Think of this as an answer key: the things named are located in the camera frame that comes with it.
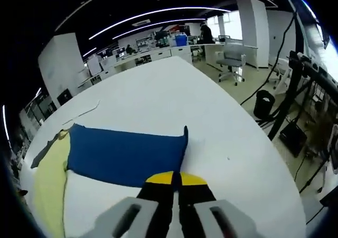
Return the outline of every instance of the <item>window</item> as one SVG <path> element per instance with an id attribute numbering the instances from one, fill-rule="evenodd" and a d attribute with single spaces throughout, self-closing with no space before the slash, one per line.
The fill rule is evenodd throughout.
<path id="1" fill-rule="evenodd" d="M 214 17 L 208 18 L 206 20 L 206 24 L 210 28 L 212 36 L 214 38 L 215 37 L 218 38 L 218 36 L 220 35 L 220 27 L 218 25 L 218 17 L 214 16 Z"/>
<path id="2" fill-rule="evenodd" d="M 239 11 L 232 11 L 223 15 L 224 31 L 232 39 L 242 40 L 242 25 Z"/>

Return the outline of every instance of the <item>gray office chair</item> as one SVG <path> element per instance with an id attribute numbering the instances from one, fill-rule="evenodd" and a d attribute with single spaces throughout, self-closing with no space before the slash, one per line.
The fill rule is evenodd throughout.
<path id="1" fill-rule="evenodd" d="M 242 40 L 226 40 L 226 44 L 223 48 L 223 54 L 220 59 L 216 60 L 216 63 L 220 64 L 221 67 L 223 67 L 224 65 L 228 66 L 227 71 L 223 71 L 219 74 L 219 82 L 230 76 L 233 76 L 235 80 L 235 86 L 237 86 L 239 81 L 244 82 L 245 79 L 239 72 L 240 68 L 245 65 L 244 45 Z"/>

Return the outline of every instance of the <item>floor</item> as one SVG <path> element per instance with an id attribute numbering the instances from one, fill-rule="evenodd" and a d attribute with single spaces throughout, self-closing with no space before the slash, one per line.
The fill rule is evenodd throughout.
<path id="1" fill-rule="evenodd" d="M 199 69 L 201 72 L 206 74 L 208 77 L 210 77 L 213 81 L 215 81 L 221 88 L 223 88 L 229 95 L 231 95 L 238 103 L 241 103 L 244 101 L 247 97 L 249 97 L 259 86 L 261 86 L 264 81 L 266 80 L 266 77 L 270 71 L 270 69 L 257 69 L 245 65 L 242 69 L 243 71 L 243 77 L 245 78 L 245 82 L 238 83 L 237 86 L 234 84 L 234 79 L 229 78 L 226 80 L 223 80 L 222 82 L 218 82 L 218 75 L 220 73 L 219 70 L 207 65 L 204 61 L 197 61 L 194 62 L 194 66 Z M 271 75 L 272 78 L 276 78 L 277 76 L 273 73 Z M 272 93 L 273 90 L 273 84 L 268 83 L 266 84 L 262 89 L 268 90 L 270 93 Z M 276 96 L 276 104 L 275 107 L 277 107 L 280 102 L 284 99 L 285 94 L 279 94 Z M 243 108 L 253 116 L 253 110 L 255 106 L 256 98 L 252 97 L 250 100 L 248 100 L 246 103 L 243 104 Z M 283 125 L 281 126 L 279 132 L 288 124 L 288 120 L 295 118 L 297 116 L 297 107 L 292 107 L 290 114 L 288 115 L 287 119 L 284 120 Z M 298 126 L 305 131 L 305 122 L 306 122 L 306 115 L 302 116 L 298 122 Z M 264 129 L 264 131 L 268 134 L 270 132 L 272 126 Z M 281 157 L 285 161 L 286 165 L 288 166 L 290 173 L 293 177 L 295 177 L 297 169 L 299 168 L 304 153 L 300 153 L 300 155 L 295 158 L 291 152 L 286 148 L 286 146 L 281 142 L 281 140 L 278 138 L 278 134 L 273 139 L 273 143 L 275 147 L 278 149 Z M 301 189 L 306 181 L 315 173 L 316 169 L 318 168 L 320 164 L 319 160 L 308 160 L 305 159 L 304 163 L 302 164 L 298 174 L 297 174 L 297 180 L 296 185 L 298 189 Z M 302 193 L 302 196 L 306 193 L 313 193 L 314 190 L 307 189 Z"/>

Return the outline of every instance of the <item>white pillar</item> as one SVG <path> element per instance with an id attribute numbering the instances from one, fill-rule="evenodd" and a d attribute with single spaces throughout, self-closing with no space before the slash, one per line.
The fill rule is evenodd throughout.
<path id="1" fill-rule="evenodd" d="M 220 35 L 224 36 L 226 34 L 226 31 L 224 29 L 223 15 L 218 16 L 218 25 L 219 25 L 219 28 L 220 28 Z"/>
<path id="2" fill-rule="evenodd" d="M 58 96 L 66 89 L 74 97 L 80 91 L 78 73 L 84 68 L 75 33 L 54 36 L 41 52 L 39 67 L 48 93 L 58 108 Z"/>
<path id="3" fill-rule="evenodd" d="M 259 0 L 237 0 L 245 45 L 256 46 L 257 66 L 269 64 L 269 25 L 265 4 Z"/>

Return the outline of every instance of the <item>yellow cloth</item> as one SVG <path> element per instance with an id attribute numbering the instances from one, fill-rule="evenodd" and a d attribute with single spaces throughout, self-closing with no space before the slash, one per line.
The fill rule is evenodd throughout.
<path id="1" fill-rule="evenodd" d="M 70 151 L 70 135 L 61 132 L 40 161 L 34 181 L 34 205 L 53 238 L 64 237 L 63 197 L 67 181 L 65 172 Z"/>

